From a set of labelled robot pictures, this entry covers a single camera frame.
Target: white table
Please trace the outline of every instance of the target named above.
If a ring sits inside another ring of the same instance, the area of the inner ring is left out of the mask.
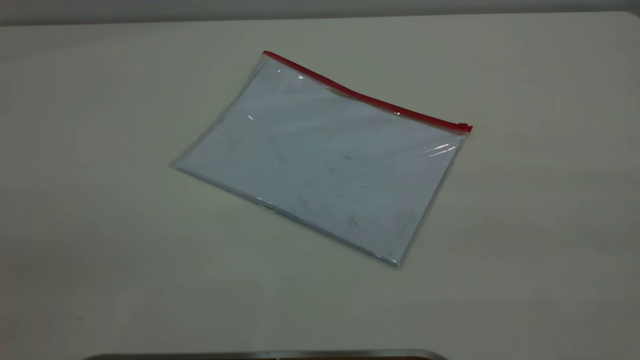
[[[627,13],[0,29],[0,358],[638,359]],[[263,50],[475,126],[397,271],[169,164]]]

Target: transparent plastic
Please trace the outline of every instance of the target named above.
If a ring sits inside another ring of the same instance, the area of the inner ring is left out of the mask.
[[[175,166],[399,266],[470,131],[265,52]]]

